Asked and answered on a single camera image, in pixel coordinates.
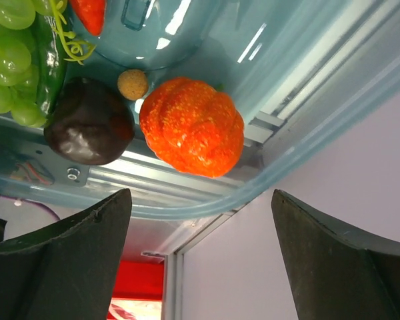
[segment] transparent blue container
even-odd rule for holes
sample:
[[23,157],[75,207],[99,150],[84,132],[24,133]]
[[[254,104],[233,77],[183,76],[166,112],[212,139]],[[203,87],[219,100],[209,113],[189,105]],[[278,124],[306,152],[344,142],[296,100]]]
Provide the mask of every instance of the transparent blue container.
[[[149,92],[176,76],[222,85],[245,121],[243,155],[219,179],[181,174],[156,158],[137,128],[120,159],[88,167],[54,154],[42,129],[4,115],[4,195],[82,209],[128,187],[137,217],[223,213],[270,188],[400,90],[398,0],[110,0],[100,37],[72,20],[97,49],[85,66],[71,64],[68,79],[92,77],[116,89],[122,71],[139,68]],[[142,102],[127,101],[137,123]],[[18,180],[18,161],[26,159],[53,183]]]

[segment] bolt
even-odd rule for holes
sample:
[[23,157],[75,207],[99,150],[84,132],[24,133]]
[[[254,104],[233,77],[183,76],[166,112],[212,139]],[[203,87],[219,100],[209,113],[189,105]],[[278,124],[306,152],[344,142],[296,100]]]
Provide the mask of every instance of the bolt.
[[68,168],[67,170],[67,178],[70,180],[77,180],[80,175],[80,170],[76,168]]

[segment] orange pumpkin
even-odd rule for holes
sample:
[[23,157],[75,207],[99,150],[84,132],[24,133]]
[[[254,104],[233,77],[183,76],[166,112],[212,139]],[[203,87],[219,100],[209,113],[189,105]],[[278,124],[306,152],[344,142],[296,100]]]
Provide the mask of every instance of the orange pumpkin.
[[202,81],[165,82],[145,99],[139,122],[151,150],[183,173],[220,177],[243,150],[243,118],[233,101]]

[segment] eggplant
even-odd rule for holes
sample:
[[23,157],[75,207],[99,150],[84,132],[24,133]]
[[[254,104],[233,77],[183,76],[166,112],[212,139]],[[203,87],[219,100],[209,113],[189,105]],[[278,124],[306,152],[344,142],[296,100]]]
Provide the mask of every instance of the eggplant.
[[106,165],[133,140],[135,122],[116,92],[97,80],[76,77],[62,89],[43,134],[66,159]]

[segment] small brown ball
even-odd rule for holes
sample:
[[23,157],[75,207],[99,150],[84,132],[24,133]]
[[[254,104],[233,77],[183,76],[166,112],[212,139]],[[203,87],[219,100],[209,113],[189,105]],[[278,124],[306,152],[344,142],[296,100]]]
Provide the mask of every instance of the small brown ball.
[[141,70],[126,70],[117,80],[120,93],[128,100],[138,100],[148,92],[148,79]]

